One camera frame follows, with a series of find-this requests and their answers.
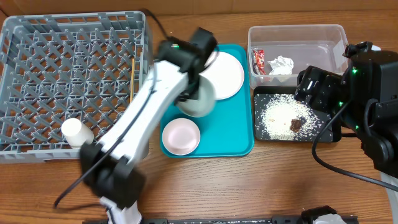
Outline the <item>white napkin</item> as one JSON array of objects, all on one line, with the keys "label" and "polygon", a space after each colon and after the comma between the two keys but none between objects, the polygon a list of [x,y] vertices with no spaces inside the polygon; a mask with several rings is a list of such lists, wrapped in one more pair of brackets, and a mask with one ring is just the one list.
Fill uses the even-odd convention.
[{"label": "white napkin", "polygon": [[270,75],[291,75],[294,68],[294,61],[291,58],[278,56],[274,60],[268,61],[271,66]]}]

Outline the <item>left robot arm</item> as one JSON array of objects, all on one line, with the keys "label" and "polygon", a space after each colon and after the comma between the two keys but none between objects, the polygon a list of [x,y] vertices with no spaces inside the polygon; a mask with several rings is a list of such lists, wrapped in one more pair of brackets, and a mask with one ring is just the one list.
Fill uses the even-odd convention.
[{"label": "left robot arm", "polygon": [[217,51],[215,40],[163,41],[144,85],[116,124],[97,143],[81,146],[79,180],[99,197],[109,223],[142,223],[137,200],[146,178],[136,164],[172,103],[196,118],[212,111],[214,88],[200,74]]}]

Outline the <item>small pink saucer plate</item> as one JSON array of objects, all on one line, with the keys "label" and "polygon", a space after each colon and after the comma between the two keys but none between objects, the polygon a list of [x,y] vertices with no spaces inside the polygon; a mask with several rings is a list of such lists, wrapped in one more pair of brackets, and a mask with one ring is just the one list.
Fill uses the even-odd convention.
[{"label": "small pink saucer plate", "polygon": [[185,156],[199,145],[201,133],[198,126],[187,118],[169,122],[162,131],[162,143],[166,150],[176,156]]}]

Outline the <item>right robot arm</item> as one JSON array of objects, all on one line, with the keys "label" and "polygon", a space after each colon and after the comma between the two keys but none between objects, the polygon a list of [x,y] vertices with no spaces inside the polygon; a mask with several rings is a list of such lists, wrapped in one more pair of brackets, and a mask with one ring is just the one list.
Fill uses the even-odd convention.
[{"label": "right robot arm", "polygon": [[[362,42],[347,45],[343,56],[349,62],[341,75],[309,66],[297,78],[294,98],[331,116],[313,140],[312,156],[333,172],[386,188],[396,223],[397,53]],[[337,168],[318,157],[316,148],[324,132],[331,128],[334,140],[339,141],[342,127],[352,130],[361,141],[361,149],[381,173],[380,180]]]}]

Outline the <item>red snack wrapper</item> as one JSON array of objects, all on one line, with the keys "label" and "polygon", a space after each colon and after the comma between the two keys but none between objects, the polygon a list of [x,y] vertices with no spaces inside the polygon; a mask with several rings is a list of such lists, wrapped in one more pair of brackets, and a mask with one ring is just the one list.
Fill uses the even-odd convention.
[{"label": "red snack wrapper", "polygon": [[258,75],[265,75],[264,50],[252,49],[254,69]]}]

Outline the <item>brown food scrap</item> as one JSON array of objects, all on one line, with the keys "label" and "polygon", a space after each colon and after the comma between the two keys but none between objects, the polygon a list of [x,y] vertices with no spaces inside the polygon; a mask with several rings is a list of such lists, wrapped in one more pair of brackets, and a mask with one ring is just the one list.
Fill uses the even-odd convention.
[{"label": "brown food scrap", "polygon": [[290,130],[297,133],[302,127],[302,120],[295,118],[291,120]]}]

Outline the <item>white ceramic cup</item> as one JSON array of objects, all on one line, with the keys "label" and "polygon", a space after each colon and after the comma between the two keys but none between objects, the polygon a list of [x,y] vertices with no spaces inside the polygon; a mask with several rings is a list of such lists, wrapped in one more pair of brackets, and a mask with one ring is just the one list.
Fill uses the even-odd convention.
[{"label": "white ceramic cup", "polygon": [[94,141],[94,133],[79,119],[68,118],[61,125],[61,132],[72,149],[79,149],[84,143]]}]

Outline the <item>wooden chopstick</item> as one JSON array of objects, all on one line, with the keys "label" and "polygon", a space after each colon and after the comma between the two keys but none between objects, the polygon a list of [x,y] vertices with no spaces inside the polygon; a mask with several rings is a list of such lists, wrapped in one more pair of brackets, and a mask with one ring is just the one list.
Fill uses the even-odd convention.
[{"label": "wooden chopstick", "polygon": [[135,71],[135,58],[133,57],[131,60],[131,80],[130,80],[130,97],[129,102],[132,103],[134,97],[134,71]]}]

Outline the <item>white rice grains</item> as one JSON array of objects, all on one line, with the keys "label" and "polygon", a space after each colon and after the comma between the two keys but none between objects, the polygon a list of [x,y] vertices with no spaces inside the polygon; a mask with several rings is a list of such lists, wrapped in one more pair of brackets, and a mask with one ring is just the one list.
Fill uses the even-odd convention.
[{"label": "white rice grains", "polygon": [[[312,141],[329,120],[329,116],[316,113],[292,94],[257,94],[254,97],[255,131],[259,139],[274,141]],[[302,127],[290,130],[292,119],[301,119]]]}]

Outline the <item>large white round plate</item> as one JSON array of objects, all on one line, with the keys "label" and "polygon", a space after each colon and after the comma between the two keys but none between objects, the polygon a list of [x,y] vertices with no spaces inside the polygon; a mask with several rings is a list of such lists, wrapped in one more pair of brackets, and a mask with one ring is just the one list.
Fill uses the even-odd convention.
[{"label": "large white round plate", "polygon": [[206,64],[211,65],[201,73],[215,89],[215,99],[225,100],[234,96],[244,83],[244,70],[240,61],[226,52],[213,52]]}]

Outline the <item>grey-green ceramic bowl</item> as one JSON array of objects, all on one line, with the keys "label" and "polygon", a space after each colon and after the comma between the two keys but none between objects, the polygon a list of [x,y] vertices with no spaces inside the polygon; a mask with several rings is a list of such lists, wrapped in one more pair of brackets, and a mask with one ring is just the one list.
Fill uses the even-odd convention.
[{"label": "grey-green ceramic bowl", "polygon": [[184,114],[195,118],[208,115],[214,108],[215,88],[209,79],[200,75],[198,98],[196,100],[188,99],[176,104],[177,108]]}]

